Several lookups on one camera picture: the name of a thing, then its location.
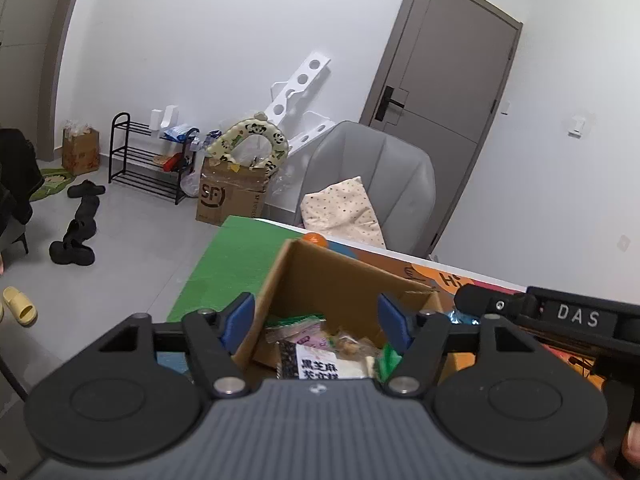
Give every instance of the light switch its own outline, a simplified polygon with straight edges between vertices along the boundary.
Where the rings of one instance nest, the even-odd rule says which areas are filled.
[[[574,116],[572,117],[572,121],[573,121],[573,126],[569,130],[569,135],[573,137],[581,137],[582,131],[584,130],[584,126],[587,122],[587,119],[580,116]]]

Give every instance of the yellow slipper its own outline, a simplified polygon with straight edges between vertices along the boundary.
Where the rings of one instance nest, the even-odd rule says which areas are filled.
[[[22,326],[29,326],[35,323],[38,317],[38,311],[31,303],[31,300],[27,298],[14,286],[8,286],[2,292],[2,299],[6,303],[15,319]]]

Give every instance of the black metal shoe rack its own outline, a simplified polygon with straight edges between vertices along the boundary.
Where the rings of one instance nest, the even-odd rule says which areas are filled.
[[[124,144],[119,148],[114,149],[113,136],[116,130],[124,130],[125,136]],[[172,179],[171,177],[169,179],[152,177],[148,174],[133,171],[129,166],[127,166],[127,162],[135,161],[137,165],[153,168],[156,171],[160,169],[160,171],[162,171],[162,169],[159,168],[157,164],[154,164],[154,157],[161,154],[150,152],[148,150],[142,150],[141,148],[136,148],[135,146],[130,146],[129,134],[131,132],[147,137],[152,136],[152,131],[149,129],[148,124],[132,121],[131,115],[126,112],[120,112],[113,118],[113,121],[111,121],[111,141],[109,145],[109,183],[111,183],[112,180],[115,180],[116,182],[121,182],[128,186],[137,187],[138,189],[143,189],[153,194],[170,198],[174,200],[175,205],[178,205],[180,200],[182,200],[186,196],[180,188],[182,174],[187,170],[193,171],[195,157],[191,157],[191,163],[188,166],[182,164],[181,161],[185,160],[187,145],[191,143],[193,136],[200,132],[199,129],[192,128],[191,130],[189,130],[187,133],[187,137],[183,142],[170,139],[169,137],[160,137],[163,140],[175,142],[176,144],[180,144],[182,146],[182,158],[180,162],[178,162],[178,170],[174,173],[177,175],[177,179]],[[114,155],[116,156],[116,160],[122,161],[122,169],[120,171],[112,173]]]

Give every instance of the gray door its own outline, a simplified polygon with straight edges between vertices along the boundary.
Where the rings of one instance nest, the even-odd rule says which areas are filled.
[[[517,35],[516,26],[474,0],[413,1],[370,126],[431,157],[436,204],[418,253],[433,247],[462,193]]]

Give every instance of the polka dot pillow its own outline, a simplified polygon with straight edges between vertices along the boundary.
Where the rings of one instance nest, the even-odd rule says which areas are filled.
[[[309,231],[385,249],[380,224],[359,176],[305,195],[300,211]]]

